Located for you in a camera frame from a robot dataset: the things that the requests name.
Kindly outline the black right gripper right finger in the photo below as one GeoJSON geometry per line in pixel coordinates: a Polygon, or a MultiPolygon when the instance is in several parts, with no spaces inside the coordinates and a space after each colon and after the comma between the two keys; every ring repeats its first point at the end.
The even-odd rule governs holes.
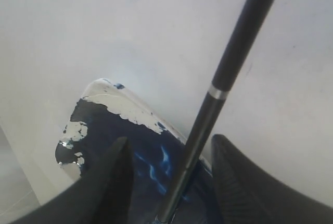
{"type": "Polygon", "coordinates": [[[211,141],[212,174],[225,223],[332,223],[332,207],[280,182],[226,136],[211,141]]]}

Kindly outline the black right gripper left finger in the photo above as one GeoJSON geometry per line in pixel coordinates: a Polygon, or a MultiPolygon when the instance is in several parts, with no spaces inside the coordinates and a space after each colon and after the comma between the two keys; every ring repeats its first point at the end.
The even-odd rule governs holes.
{"type": "Polygon", "coordinates": [[[127,223],[134,181],[132,151],[118,138],[84,176],[15,223],[127,223]]]}

